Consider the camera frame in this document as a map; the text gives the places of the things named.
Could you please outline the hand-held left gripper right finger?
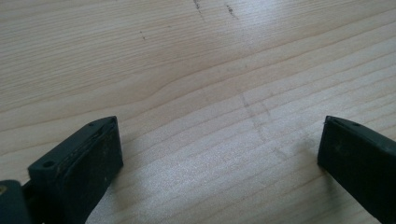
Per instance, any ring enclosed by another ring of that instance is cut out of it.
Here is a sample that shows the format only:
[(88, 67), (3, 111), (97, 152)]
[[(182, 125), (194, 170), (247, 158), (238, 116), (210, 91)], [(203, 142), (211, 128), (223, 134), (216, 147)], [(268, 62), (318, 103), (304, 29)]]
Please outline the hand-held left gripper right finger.
[(328, 116), (318, 165), (382, 224), (396, 224), (396, 142), (351, 120)]

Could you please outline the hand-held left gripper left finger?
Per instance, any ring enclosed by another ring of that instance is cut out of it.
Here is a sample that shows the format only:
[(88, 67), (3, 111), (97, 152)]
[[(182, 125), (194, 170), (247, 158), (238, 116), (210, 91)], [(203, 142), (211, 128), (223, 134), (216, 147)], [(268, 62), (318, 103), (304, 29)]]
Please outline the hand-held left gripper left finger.
[(88, 123), (28, 167), (35, 224), (84, 224), (123, 166), (115, 116)]

